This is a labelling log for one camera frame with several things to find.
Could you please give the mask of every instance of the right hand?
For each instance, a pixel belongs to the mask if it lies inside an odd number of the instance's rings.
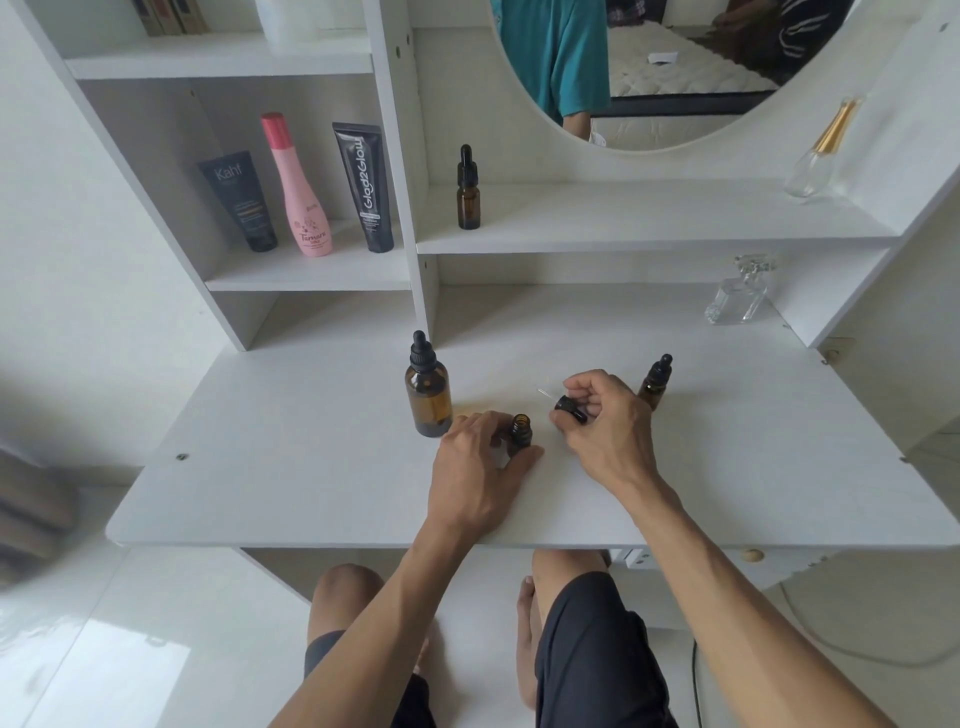
[[[553,410],[550,420],[564,434],[567,445],[580,457],[587,475],[620,502],[662,484],[654,458],[650,432],[650,405],[617,377],[602,369],[571,376],[566,393],[596,419],[580,425],[563,410]]]

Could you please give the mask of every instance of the gold perfume cap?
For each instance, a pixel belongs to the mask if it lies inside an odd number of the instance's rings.
[[[817,143],[813,145],[813,151],[820,155],[835,155],[840,149],[840,142],[843,141],[843,135],[847,131],[853,119],[853,113],[860,106],[862,99],[844,99],[840,105],[840,110],[833,117],[830,125],[820,134]]]

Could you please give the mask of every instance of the round mirror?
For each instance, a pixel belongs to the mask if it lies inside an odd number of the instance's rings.
[[[684,144],[763,103],[854,2],[491,0],[503,50],[537,106],[569,133],[626,150]]]

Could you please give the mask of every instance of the left hand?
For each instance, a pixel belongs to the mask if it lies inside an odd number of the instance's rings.
[[[505,468],[496,467],[492,443],[512,420],[503,412],[487,411],[453,421],[433,461],[428,522],[471,544],[503,523],[524,476],[543,455],[543,448],[533,445],[514,455]]]

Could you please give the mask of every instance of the teal shirt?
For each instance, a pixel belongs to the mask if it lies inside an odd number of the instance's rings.
[[[496,30],[527,92],[558,124],[610,105],[604,0],[491,0]]]

